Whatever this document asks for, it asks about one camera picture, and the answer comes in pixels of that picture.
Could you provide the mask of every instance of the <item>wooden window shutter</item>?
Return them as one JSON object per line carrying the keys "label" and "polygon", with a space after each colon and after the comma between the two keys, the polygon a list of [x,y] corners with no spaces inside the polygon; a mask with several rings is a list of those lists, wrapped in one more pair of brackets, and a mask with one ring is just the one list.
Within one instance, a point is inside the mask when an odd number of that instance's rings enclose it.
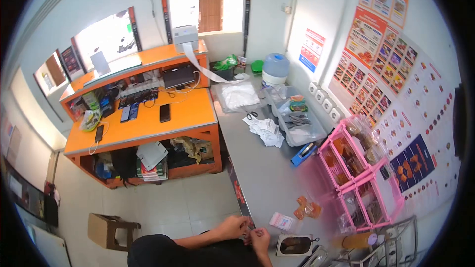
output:
{"label": "wooden window shutter", "polygon": [[198,32],[223,30],[223,0],[199,0]]}
{"label": "wooden window shutter", "polygon": [[53,79],[56,86],[59,86],[63,81],[66,80],[63,75],[62,69],[58,66],[58,63],[56,62],[56,58],[54,57],[54,55],[51,55],[51,57],[49,57],[45,63],[51,74],[51,78]]}

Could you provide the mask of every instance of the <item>metal countertop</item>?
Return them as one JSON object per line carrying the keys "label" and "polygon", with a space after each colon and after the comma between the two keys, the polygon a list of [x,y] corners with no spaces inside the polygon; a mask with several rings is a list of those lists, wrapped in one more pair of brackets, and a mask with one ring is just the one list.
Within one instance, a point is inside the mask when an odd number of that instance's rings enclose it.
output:
{"label": "metal countertop", "polygon": [[[253,77],[250,81],[256,91],[260,90],[261,77]],[[245,113],[224,113],[217,98],[217,87],[211,87],[214,107],[217,113],[229,156],[231,158],[241,191],[247,203],[251,217],[256,228],[266,227],[271,235],[269,256],[274,267],[297,266],[305,257],[276,257],[276,243],[279,234],[284,234],[280,229],[269,225],[274,212],[279,212],[289,217],[295,217],[293,212],[299,204],[296,199],[301,195],[331,196],[333,203],[334,189],[328,186],[329,180],[324,180],[323,175],[315,174],[312,165],[301,165],[295,168],[290,159],[297,154],[301,147],[290,147],[284,140],[281,148],[266,147],[258,135],[249,131],[249,126],[242,121]],[[272,118],[277,124],[277,118],[272,115],[269,105],[257,112],[257,119]],[[318,187],[318,192],[309,194],[309,187]],[[318,244],[329,250],[329,239],[335,233],[337,227],[336,214],[328,206],[322,206],[322,214],[318,219],[305,217],[301,223],[298,234],[312,234],[319,237]]]}

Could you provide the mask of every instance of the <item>orange desk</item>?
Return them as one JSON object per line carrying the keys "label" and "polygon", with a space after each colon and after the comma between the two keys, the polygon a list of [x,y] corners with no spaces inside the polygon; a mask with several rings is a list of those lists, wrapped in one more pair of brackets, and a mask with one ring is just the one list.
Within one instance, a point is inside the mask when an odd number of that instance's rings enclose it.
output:
{"label": "orange desk", "polygon": [[[201,66],[206,67],[207,50],[203,40],[200,40],[200,49],[196,51],[197,59]],[[169,65],[175,65],[181,62],[186,62],[188,59],[183,54],[176,54],[173,45],[166,45],[163,47],[147,50],[138,53],[141,55],[142,66],[138,68],[126,69],[106,78],[98,80],[97,82],[84,86],[84,83],[95,77],[94,71],[75,80],[68,89],[64,92],[61,98],[61,103],[65,110],[70,114],[67,103],[72,99],[79,97],[89,91],[107,85],[117,80],[127,79],[129,76],[146,72],[155,68],[161,68]],[[209,80],[201,76],[201,82],[198,88],[189,93],[181,94],[175,93],[176,96],[171,98],[167,93],[162,92],[158,94],[155,106],[148,108],[143,103],[139,105],[137,118],[125,123],[120,122],[122,110],[118,110],[118,103],[116,101],[116,111],[114,114],[102,119],[108,124],[104,124],[103,139],[98,145],[95,154],[101,152],[113,151],[116,149],[143,145],[149,142],[160,140],[167,140],[179,136],[188,136],[192,138],[210,141],[213,148],[214,163],[210,164],[193,164],[189,166],[177,167],[169,169],[168,179],[182,178],[202,173],[218,173],[221,172],[221,155],[219,148],[219,132],[217,116],[213,107],[210,92],[208,89],[199,89],[200,87],[209,86]],[[170,118],[169,122],[160,123],[160,106],[162,104],[170,103]],[[151,106],[152,102],[148,101],[147,106]],[[95,175],[94,172],[94,157],[89,155],[89,147],[95,139],[95,129],[91,132],[84,132],[79,129],[81,122],[75,121],[71,132],[69,133],[68,141],[64,154],[76,166],[82,169],[86,174],[96,179],[102,185],[115,189],[123,186],[119,179],[102,180]],[[140,178],[130,179],[131,184],[145,184],[154,183],[146,182]]]}

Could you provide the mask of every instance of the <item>black bag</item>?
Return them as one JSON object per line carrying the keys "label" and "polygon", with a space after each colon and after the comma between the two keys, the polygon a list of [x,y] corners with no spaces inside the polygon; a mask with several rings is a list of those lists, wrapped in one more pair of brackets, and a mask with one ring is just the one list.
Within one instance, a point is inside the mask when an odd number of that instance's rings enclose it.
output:
{"label": "black bag", "polygon": [[137,147],[128,147],[111,151],[112,165],[120,175],[123,185],[129,183],[129,178],[137,176]]}

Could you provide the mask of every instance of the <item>chair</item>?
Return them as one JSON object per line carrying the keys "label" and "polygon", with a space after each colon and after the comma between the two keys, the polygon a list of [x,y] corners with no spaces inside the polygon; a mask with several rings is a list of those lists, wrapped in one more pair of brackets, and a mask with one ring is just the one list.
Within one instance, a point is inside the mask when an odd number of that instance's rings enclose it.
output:
{"label": "chair", "polygon": [[[127,246],[117,243],[117,228],[127,229]],[[107,249],[128,251],[134,240],[134,229],[140,229],[140,224],[126,222],[118,216],[90,213],[87,219],[87,237]]]}

